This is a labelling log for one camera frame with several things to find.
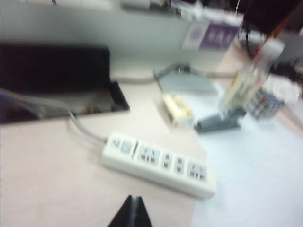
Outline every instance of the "black object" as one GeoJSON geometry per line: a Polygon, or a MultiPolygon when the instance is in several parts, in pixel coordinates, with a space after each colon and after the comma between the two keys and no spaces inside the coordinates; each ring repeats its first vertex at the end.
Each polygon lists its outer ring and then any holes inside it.
{"type": "Polygon", "coordinates": [[[194,4],[197,0],[181,0],[190,4],[194,4]]]}
{"type": "Polygon", "coordinates": [[[281,23],[301,0],[245,0],[244,20],[269,34],[281,23]]]}
{"type": "Polygon", "coordinates": [[[296,32],[297,34],[300,32],[300,30],[303,27],[303,0],[300,1],[300,3],[296,6],[296,8],[293,10],[289,22],[287,23],[285,30],[290,32],[296,32]]]}
{"type": "Polygon", "coordinates": [[[240,41],[241,45],[246,48],[246,52],[250,58],[253,58],[253,54],[258,50],[260,47],[260,41],[253,41],[249,39],[249,34],[251,31],[256,31],[261,34],[261,32],[258,30],[256,26],[254,26],[252,23],[249,23],[248,21],[243,21],[242,27],[239,33],[245,34],[245,40],[242,42],[240,41]]]}
{"type": "Polygon", "coordinates": [[[181,11],[178,8],[171,7],[170,4],[167,2],[164,5],[159,5],[156,3],[150,3],[149,7],[136,5],[133,3],[128,2],[121,2],[120,6],[122,9],[129,10],[129,11],[137,11],[137,12],[144,12],[144,13],[157,13],[163,15],[175,15],[180,17],[181,11]]]}
{"type": "Polygon", "coordinates": [[[108,227],[152,227],[141,196],[128,196],[108,227]]]}
{"type": "MultiPolygon", "coordinates": [[[[119,85],[110,81],[106,47],[1,44],[0,75],[1,88],[20,94],[48,98],[54,95],[56,99],[94,91],[99,95],[93,100],[96,113],[129,109],[119,85]]],[[[39,119],[29,108],[1,95],[0,107],[0,123],[39,119]]],[[[94,106],[87,104],[83,106],[86,108],[94,106]]]]}
{"type": "Polygon", "coordinates": [[[295,71],[295,64],[291,62],[279,62],[270,68],[270,73],[289,78],[292,82],[303,84],[303,73],[295,71]]]}

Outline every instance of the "purple sign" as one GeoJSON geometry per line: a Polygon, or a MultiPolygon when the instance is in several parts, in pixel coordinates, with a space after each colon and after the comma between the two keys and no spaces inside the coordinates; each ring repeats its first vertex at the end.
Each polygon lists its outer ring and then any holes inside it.
{"type": "Polygon", "coordinates": [[[200,48],[228,49],[239,28],[229,25],[210,24],[200,44],[200,48]]]}

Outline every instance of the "label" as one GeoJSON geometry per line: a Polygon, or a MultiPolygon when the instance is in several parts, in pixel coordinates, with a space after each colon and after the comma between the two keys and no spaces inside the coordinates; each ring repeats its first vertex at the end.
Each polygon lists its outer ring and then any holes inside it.
{"type": "Polygon", "coordinates": [[[209,22],[193,23],[183,42],[183,50],[203,48],[227,50],[238,33],[239,28],[209,22]]]}

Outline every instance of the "pen holder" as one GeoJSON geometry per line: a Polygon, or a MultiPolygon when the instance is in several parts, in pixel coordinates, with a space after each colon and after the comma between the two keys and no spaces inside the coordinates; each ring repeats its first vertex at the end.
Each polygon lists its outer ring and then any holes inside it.
{"type": "Polygon", "coordinates": [[[247,112],[256,120],[270,119],[284,106],[284,102],[265,91],[258,91],[247,106],[247,112]]]}

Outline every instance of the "gray clip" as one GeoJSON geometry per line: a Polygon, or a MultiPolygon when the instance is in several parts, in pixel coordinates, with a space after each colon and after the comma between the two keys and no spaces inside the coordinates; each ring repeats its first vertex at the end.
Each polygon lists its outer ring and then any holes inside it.
{"type": "Polygon", "coordinates": [[[238,124],[238,119],[245,114],[246,111],[243,108],[228,110],[224,117],[217,114],[204,120],[199,120],[194,128],[198,133],[241,128],[238,124]]]}

